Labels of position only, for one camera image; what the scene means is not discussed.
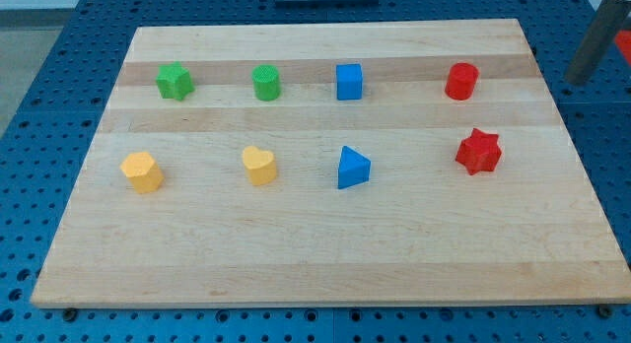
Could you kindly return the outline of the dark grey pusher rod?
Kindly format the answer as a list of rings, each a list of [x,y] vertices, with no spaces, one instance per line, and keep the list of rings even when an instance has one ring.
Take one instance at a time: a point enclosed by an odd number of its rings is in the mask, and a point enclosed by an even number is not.
[[[630,0],[601,0],[568,68],[565,81],[587,83],[630,14]]]

